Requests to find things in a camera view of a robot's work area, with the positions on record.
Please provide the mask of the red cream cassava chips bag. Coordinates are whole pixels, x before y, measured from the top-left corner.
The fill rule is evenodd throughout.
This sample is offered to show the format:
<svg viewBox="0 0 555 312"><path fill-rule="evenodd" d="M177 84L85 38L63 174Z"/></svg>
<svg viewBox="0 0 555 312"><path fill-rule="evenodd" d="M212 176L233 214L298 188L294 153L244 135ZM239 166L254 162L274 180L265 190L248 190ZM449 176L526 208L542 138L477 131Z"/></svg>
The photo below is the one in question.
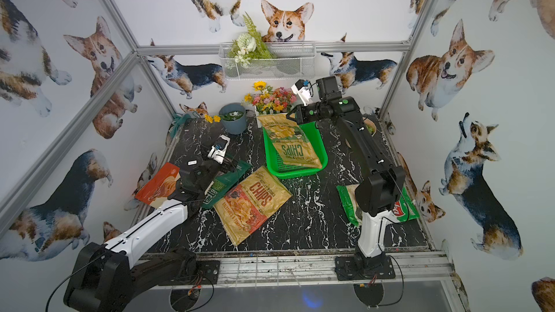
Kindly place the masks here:
<svg viewBox="0 0 555 312"><path fill-rule="evenodd" d="M179 168L171 163L165 163L137 192L135 199L153 208L159 208L176 191L176 183L179 179Z"/></svg>

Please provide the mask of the yellow chips bag red label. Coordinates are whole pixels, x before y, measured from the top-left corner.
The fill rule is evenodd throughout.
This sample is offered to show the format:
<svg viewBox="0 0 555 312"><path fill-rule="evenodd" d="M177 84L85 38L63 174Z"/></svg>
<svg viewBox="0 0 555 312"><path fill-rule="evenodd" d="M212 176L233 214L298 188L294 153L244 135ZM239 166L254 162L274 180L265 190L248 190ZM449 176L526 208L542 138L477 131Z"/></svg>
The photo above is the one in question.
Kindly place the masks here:
<svg viewBox="0 0 555 312"><path fill-rule="evenodd" d="M258 168L215 203L225 232L238 246L271 218L292 194L266 167Z"/></svg>

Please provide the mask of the yellow chips bag green label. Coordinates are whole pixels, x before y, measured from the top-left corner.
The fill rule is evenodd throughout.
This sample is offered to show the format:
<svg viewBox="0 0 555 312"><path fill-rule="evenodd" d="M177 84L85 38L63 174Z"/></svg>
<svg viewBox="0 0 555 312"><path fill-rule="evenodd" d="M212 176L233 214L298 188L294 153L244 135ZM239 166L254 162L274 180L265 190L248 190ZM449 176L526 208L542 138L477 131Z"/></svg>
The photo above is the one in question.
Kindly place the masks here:
<svg viewBox="0 0 555 312"><path fill-rule="evenodd" d="M286 165L321 168L322 163L301 127L286 114L258 117L273 147Z"/></svg>

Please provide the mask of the green white Cimba cassava bag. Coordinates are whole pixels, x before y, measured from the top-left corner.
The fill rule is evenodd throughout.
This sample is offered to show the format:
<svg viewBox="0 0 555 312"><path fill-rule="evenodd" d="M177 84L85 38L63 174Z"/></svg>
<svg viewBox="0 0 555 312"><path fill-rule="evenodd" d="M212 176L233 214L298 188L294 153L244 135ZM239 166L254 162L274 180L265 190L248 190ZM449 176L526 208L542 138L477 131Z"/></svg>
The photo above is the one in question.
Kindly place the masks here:
<svg viewBox="0 0 555 312"><path fill-rule="evenodd" d="M357 187L358 184L354 184L349 186L337 186L336 189L349 222L359 227L362 225L362 211L355 198L355 190ZM393 215L397 218L395 221L396 223L419 219L419 212L411 201L406 188L403 188L399 201L395 203Z"/></svg>

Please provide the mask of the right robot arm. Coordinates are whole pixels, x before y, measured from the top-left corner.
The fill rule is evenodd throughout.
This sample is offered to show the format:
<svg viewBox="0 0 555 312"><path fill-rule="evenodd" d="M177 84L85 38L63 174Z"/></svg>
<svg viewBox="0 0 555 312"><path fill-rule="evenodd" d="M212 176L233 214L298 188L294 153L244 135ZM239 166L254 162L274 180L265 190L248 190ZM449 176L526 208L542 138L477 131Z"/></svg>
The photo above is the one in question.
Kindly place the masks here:
<svg viewBox="0 0 555 312"><path fill-rule="evenodd" d="M294 106L286 118L297 124L330 120L358 160L362 181L355 189L355 198L362 212L361 235L355 254L341 258L335 267L339 278L352 280L387 266L384 232L389 224L397 222L393 211L406 174L374 140L357 102L342 95L335 77L318 79L315 85L319 101L310 103L312 83L303 79L295 82L291 89L303 103Z"/></svg>

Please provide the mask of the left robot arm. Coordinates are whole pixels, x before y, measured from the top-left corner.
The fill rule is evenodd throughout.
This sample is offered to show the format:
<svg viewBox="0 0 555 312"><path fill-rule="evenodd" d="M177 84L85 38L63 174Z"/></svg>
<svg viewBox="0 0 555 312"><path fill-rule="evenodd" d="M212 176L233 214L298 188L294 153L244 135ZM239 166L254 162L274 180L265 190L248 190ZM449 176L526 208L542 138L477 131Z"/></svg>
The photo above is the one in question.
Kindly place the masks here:
<svg viewBox="0 0 555 312"><path fill-rule="evenodd" d="M198 264L196 255L178 247L157 259L143 255L175 227L198 212L217 177L238 171L223 154L192 157L182 168L166 164L167 177L155 176L138 196L160 206L146 218L103 244L81 250L65 279L63 302L76 311L123 311L137 296L162 283L200 286L217 277L217 264Z"/></svg>

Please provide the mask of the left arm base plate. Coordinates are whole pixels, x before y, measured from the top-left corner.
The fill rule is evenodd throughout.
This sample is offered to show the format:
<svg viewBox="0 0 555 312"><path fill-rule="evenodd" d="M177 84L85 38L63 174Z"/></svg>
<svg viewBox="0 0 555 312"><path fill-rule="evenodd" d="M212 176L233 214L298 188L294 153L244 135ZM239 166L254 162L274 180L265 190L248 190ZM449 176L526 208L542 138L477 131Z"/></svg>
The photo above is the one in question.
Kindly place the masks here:
<svg viewBox="0 0 555 312"><path fill-rule="evenodd" d="M182 264L172 285L202 285L218 282L221 262L217 260L190 259Z"/></svg>

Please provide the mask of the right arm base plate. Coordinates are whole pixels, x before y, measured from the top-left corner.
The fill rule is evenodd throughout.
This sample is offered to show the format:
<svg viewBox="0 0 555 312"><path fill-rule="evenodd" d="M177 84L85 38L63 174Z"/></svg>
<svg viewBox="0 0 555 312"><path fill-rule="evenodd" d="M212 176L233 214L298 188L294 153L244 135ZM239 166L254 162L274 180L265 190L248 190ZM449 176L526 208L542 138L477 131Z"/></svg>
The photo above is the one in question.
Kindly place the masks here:
<svg viewBox="0 0 555 312"><path fill-rule="evenodd" d="M335 257L335 274L340 281L392 280L396 278L392 258L386 253L366 258L360 253Z"/></svg>

